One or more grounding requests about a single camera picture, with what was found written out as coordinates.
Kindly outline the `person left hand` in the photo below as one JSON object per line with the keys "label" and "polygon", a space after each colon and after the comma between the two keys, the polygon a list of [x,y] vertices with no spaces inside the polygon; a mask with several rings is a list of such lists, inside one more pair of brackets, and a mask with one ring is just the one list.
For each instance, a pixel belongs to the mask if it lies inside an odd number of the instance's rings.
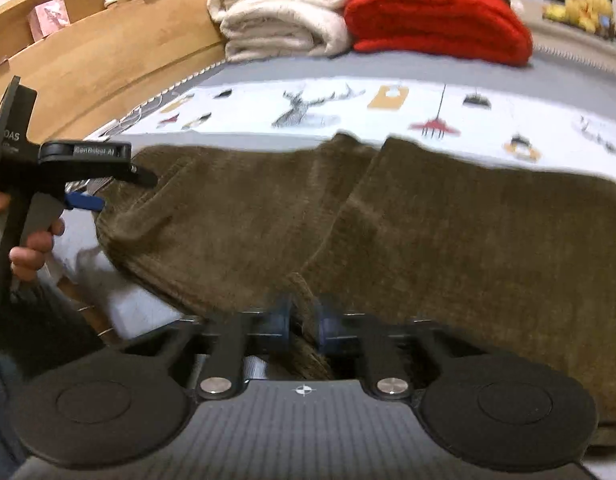
{"label": "person left hand", "polygon": [[[0,192],[0,214],[7,210],[9,203],[10,196]],[[12,275],[23,282],[34,281],[53,250],[54,237],[64,232],[65,222],[57,216],[45,229],[31,233],[22,246],[12,248],[9,252]]]}

